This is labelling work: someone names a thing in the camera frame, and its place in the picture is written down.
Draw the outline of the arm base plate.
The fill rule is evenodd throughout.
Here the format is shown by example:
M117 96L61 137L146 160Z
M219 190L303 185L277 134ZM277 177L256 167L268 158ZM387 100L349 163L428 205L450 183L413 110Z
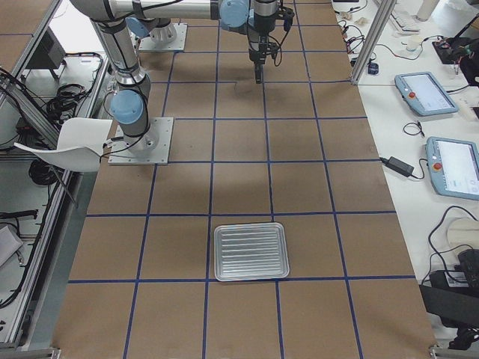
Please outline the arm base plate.
M109 156L110 165L166 165L168 164L171 137L174 127L173 117L151 117L150 128L146 135L134 146L132 138L115 141L113 154Z
M140 52L182 52L185 48L186 23L170 23L161 28L155 28L137 43Z

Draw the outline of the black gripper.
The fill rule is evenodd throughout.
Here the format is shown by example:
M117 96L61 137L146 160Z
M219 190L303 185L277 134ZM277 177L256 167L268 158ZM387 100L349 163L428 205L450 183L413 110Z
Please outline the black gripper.
M276 59L293 25L294 12L283 1L250 1L246 36L249 58L254 63L254 78L263 83L263 65L270 56ZM270 34L275 30L276 22L282 22L284 37L281 41L272 40Z

